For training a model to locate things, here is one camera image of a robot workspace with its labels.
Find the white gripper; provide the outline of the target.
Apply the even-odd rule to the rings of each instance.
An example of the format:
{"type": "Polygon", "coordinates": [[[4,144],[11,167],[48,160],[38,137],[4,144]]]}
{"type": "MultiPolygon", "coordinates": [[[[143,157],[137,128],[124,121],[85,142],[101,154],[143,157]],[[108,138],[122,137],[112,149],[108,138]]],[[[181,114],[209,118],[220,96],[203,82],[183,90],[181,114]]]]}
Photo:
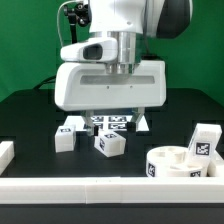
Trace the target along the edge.
{"type": "Polygon", "coordinates": [[[142,61],[133,74],[107,74],[104,64],[67,62],[56,76],[56,105],[65,111],[82,111],[88,136],[98,135],[92,110],[133,108],[128,130],[136,132],[144,107],[162,106],[165,100],[163,61],[142,61]]]}

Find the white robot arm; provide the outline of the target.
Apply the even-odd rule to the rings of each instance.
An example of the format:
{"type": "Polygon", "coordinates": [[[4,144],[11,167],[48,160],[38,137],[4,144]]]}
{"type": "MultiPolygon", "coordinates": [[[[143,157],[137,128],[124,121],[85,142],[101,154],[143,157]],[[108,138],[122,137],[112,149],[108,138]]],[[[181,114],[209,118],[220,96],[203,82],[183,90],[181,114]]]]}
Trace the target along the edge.
{"type": "Polygon", "coordinates": [[[63,46],[55,83],[55,103],[80,111],[87,133],[96,110],[131,108],[129,129],[147,107],[166,100],[165,62],[137,56],[137,38],[172,39],[189,26],[192,0],[81,0],[65,14],[90,26],[90,38],[63,46]]]}

